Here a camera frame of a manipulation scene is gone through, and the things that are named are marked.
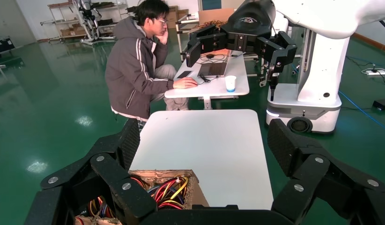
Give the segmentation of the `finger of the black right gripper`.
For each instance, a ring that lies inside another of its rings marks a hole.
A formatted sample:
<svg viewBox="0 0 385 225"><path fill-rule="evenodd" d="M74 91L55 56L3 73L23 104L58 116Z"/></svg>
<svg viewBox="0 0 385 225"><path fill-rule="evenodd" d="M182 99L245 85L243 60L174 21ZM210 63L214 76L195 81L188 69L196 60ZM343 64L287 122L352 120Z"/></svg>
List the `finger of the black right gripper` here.
<svg viewBox="0 0 385 225"><path fill-rule="evenodd" d="M270 101L279 82L279 74L283 68L291 64L295 58L297 45L284 31L279 31L273 38L258 37L256 39L256 54L268 62L267 81L270 87Z"/></svg>
<svg viewBox="0 0 385 225"><path fill-rule="evenodd" d="M215 25L198 29L189 35L185 52L187 67L191 68L200 58L201 54L226 48L226 34L220 32Z"/></svg>

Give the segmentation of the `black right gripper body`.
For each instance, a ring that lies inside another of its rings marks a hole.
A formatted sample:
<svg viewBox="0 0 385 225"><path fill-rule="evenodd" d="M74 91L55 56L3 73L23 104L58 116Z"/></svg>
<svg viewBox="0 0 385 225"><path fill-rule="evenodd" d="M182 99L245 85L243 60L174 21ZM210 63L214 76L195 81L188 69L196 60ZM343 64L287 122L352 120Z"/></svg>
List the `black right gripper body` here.
<svg viewBox="0 0 385 225"><path fill-rule="evenodd" d="M246 0L228 18L220 32L225 34L225 48L259 52L271 37L276 10L271 0Z"/></svg>

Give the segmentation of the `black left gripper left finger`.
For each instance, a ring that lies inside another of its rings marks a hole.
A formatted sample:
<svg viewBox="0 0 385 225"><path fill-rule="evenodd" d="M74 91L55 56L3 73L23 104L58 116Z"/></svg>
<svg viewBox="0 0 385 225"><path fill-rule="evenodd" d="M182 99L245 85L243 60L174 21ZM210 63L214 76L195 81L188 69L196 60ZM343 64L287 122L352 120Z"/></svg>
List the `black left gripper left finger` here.
<svg viewBox="0 0 385 225"><path fill-rule="evenodd" d="M135 119L120 132L99 138L84 157L41 181L25 224L72 225L82 207L97 197L103 197L121 224L141 224L157 206L129 173L139 144Z"/></svg>

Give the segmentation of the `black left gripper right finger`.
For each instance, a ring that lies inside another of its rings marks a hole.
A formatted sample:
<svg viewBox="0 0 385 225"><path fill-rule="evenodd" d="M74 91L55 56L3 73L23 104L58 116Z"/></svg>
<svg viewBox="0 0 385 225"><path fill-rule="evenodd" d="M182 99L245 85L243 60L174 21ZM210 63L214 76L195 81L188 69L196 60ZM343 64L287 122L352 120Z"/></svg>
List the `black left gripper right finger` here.
<svg viewBox="0 0 385 225"><path fill-rule="evenodd" d="M351 225L385 225L385 184L333 157L318 141L270 122L268 146L289 182L272 210L299 225L315 199L327 202Z"/></svg>

